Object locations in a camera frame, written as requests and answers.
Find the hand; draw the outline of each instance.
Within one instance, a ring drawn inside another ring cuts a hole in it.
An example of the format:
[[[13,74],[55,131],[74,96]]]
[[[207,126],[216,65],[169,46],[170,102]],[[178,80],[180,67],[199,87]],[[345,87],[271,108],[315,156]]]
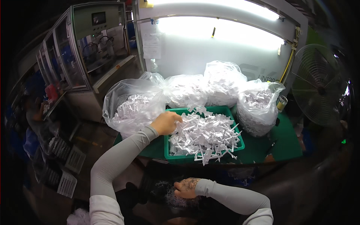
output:
[[[150,126],[152,126],[159,135],[168,135],[176,129],[176,121],[182,123],[183,119],[175,112],[166,111],[160,114]]]
[[[174,191],[175,195],[182,198],[195,198],[195,187],[198,184],[200,178],[189,177],[182,180],[180,183],[175,182],[174,187],[177,189]]]

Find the plastic water bottle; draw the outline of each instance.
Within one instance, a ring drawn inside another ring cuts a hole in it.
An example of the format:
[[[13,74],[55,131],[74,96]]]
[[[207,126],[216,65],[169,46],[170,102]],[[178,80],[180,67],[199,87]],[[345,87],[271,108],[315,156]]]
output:
[[[150,62],[151,62],[151,69],[150,69],[150,71],[152,72],[152,73],[158,73],[159,72],[159,69],[158,69],[158,67],[157,67],[157,64],[156,64],[156,62],[155,62],[155,59],[150,59]]]

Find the fluorescent light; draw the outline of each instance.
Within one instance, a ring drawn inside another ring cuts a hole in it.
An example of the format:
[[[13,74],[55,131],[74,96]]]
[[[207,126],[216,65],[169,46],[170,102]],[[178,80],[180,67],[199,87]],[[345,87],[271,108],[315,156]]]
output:
[[[153,0],[153,2],[154,5],[170,3],[214,4],[245,10],[273,21],[279,18],[279,15],[277,13],[269,10],[268,8],[245,0]]]
[[[214,38],[269,50],[277,50],[284,44],[282,38],[269,32],[225,19],[219,19]]]
[[[171,35],[194,39],[214,39],[269,50],[278,50],[284,44],[283,39],[256,27],[210,17],[160,18],[158,29],[162,33]]]
[[[210,17],[165,17],[159,18],[158,29],[166,34],[211,38],[216,21]]]

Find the monitor screen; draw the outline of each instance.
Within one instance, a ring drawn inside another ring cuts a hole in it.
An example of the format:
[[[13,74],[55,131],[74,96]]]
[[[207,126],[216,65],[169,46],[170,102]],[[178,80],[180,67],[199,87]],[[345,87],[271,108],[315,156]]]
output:
[[[93,26],[106,23],[105,12],[92,13]]]

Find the white plastic basket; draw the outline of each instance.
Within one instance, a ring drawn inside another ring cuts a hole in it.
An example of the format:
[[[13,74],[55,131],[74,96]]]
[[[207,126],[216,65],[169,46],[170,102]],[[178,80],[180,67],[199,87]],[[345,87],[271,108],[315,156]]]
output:
[[[62,171],[63,175],[61,176],[57,193],[72,198],[77,184],[77,179],[64,170]]]
[[[67,158],[65,167],[79,174],[85,158],[86,155],[74,145],[70,151],[69,157]]]

